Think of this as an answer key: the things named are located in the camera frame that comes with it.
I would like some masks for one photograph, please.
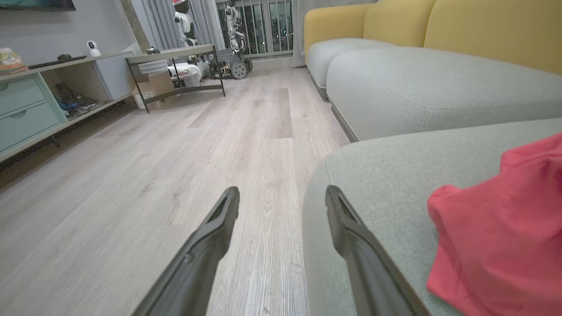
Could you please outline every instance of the drawer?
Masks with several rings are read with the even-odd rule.
[[[59,123],[48,102],[6,116],[0,120],[0,151]]]
[[[45,96],[32,77],[0,82],[0,115],[41,100]]]

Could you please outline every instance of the wooden floor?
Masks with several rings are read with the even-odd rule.
[[[308,315],[302,199],[348,140],[306,69],[225,86],[3,171],[38,164],[0,193],[0,315],[129,314],[229,186],[239,217],[207,315]]]

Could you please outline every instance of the television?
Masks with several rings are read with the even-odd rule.
[[[0,10],[76,11],[72,0],[0,0]]]

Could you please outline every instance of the tracked robot chassis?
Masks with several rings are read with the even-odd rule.
[[[218,78],[219,73],[226,78],[244,79],[252,71],[252,61],[244,58],[240,52],[234,53],[227,48],[216,51],[217,60],[210,61],[211,77]]]

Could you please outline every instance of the sofa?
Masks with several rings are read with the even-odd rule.
[[[312,10],[307,67],[351,141],[561,117],[561,12],[558,0]]]
[[[356,313],[328,185],[430,315],[461,315],[426,289],[438,243],[427,199],[483,182],[506,150],[562,133],[560,14],[559,0],[384,0],[306,15],[307,67],[353,142],[320,163],[305,193],[310,315]]]

